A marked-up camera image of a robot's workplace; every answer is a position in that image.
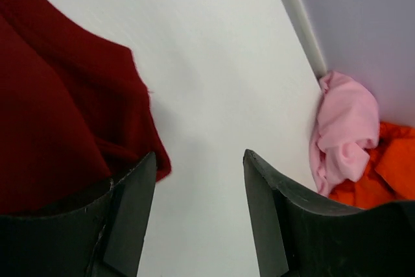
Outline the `dark red t shirt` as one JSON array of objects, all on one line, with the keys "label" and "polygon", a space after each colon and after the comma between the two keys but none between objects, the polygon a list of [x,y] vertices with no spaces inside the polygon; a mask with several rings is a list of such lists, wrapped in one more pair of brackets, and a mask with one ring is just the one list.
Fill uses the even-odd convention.
[{"label": "dark red t shirt", "polygon": [[1,213],[40,209],[129,168],[171,163],[129,48],[48,0],[1,0]]}]

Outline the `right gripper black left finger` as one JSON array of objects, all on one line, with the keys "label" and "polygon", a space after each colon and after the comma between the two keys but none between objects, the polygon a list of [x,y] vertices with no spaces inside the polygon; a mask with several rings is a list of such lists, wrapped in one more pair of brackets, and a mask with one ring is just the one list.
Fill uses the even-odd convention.
[{"label": "right gripper black left finger", "polygon": [[33,212],[1,216],[2,276],[136,276],[156,184],[131,169]]}]

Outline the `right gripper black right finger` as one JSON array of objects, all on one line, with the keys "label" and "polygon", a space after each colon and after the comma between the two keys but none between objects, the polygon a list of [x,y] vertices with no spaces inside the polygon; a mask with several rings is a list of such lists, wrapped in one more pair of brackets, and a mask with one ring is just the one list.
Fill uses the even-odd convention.
[{"label": "right gripper black right finger", "polygon": [[243,167],[260,275],[414,275],[412,201],[362,210],[311,191],[254,151]]}]

